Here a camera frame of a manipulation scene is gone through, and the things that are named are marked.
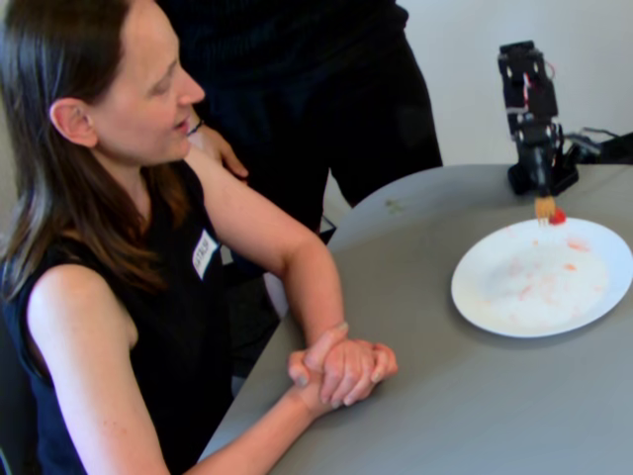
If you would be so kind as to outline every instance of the black sleeveless top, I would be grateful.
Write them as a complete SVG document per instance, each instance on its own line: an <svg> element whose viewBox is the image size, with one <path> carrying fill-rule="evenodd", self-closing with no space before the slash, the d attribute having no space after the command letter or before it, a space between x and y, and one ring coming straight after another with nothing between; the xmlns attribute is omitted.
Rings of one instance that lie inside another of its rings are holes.
<svg viewBox="0 0 633 475"><path fill-rule="evenodd" d="M171 473L191 468L231 403L230 344L220 252L203 204L203 190L184 162L172 165L183 179L190 211L174 229L170 210L151 196L147 248L160 256L164 292L125 284L81 243L62 238L3 313L38 403L38 453L44 474L85 470L65 426L51 382L29 351L26 311L38 279L61 264L84 265L100 274L126 307L138 330L132 367Z"/></svg>
<svg viewBox="0 0 633 475"><path fill-rule="evenodd" d="M274 79L371 57L402 36L408 19L396 0L157 3L180 38L185 69L214 85Z"/></svg>

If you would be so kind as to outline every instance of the woman's mouth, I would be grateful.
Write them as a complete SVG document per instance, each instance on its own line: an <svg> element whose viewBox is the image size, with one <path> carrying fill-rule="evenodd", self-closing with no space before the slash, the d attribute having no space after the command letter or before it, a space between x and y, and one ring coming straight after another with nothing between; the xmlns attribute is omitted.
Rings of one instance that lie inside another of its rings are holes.
<svg viewBox="0 0 633 475"><path fill-rule="evenodd" d="M176 131L187 135L187 133L189 132L189 118L185 119L184 121L178 123L178 125L174 128L176 129Z"/></svg>

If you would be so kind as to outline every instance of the woman's left arm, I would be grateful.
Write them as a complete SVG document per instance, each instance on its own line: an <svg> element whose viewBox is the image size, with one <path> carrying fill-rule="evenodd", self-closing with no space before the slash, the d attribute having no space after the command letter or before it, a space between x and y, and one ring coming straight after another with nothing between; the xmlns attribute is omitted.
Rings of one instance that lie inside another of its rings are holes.
<svg viewBox="0 0 633 475"><path fill-rule="evenodd" d="M192 146L186 161L202 182L205 207L218 238L284 282L308 345L343 323L338 272L318 236L198 148Z"/></svg>
<svg viewBox="0 0 633 475"><path fill-rule="evenodd" d="M205 206L219 239L282 279L308 346L326 330L343 323L338 272L318 236L240 183L198 148L192 146L186 161L202 182ZM362 399L372 382L390 375L383 359L357 341L348 339L338 345L325 362L323 401L337 407ZM307 377L301 368L291 367L291 375L296 382Z"/></svg>

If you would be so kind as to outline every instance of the woman's eye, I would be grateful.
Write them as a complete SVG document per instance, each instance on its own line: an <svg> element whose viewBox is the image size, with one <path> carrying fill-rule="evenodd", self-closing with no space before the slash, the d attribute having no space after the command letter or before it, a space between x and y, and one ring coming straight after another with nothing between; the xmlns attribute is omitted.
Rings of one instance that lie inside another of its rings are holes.
<svg viewBox="0 0 633 475"><path fill-rule="evenodd" d="M156 96L162 96L163 94L166 94L169 91L170 87L171 87L171 84L169 82L165 84L159 84L154 89L154 94Z"/></svg>

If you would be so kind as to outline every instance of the woman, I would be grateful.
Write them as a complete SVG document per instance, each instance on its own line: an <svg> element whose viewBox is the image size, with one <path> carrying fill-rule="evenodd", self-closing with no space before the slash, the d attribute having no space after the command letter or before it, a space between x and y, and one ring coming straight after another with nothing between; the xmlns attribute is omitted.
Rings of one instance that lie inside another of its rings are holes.
<svg viewBox="0 0 633 475"><path fill-rule="evenodd" d="M190 146L204 93L153 1L13 0L1 45L19 194L3 313L45 473L266 473L395 374L388 348L346 337L318 239ZM284 280L310 349L278 404L195 465L230 404L218 241Z"/></svg>

